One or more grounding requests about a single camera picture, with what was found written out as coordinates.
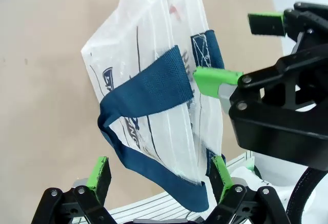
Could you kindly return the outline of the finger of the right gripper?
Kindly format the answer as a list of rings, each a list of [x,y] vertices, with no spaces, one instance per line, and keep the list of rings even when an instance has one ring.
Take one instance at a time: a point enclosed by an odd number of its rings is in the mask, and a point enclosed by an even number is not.
[[[253,35],[288,37],[296,50],[327,44],[327,5],[296,2],[282,13],[249,13]]]

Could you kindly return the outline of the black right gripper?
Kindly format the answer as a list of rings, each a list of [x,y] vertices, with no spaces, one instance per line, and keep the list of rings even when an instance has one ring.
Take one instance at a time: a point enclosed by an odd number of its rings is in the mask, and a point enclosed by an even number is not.
[[[281,57],[275,65],[244,75],[224,69],[198,67],[193,76],[201,94],[228,99],[237,89],[243,93],[283,86],[274,101],[295,109],[295,86],[302,71],[325,64],[327,44]],[[309,111],[299,112],[248,101],[240,110],[231,106],[229,117],[241,148],[318,170],[327,169],[327,102]]]

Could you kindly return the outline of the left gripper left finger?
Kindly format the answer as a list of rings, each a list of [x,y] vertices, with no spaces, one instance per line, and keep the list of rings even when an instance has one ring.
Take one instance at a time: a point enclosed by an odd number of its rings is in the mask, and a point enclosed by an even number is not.
[[[59,188],[44,191],[32,223],[72,223],[83,217],[87,223],[115,223],[104,207],[111,182],[109,159],[98,158],[86,185],[63,192]]]

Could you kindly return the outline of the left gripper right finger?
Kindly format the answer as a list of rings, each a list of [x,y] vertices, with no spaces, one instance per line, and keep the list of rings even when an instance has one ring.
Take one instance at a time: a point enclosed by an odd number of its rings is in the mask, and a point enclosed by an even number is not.
[[[234,184],[221,156],[211,158],[209,179],[217,206],[205,223],[289,223],[276,190],[270,186],[251,190]]]

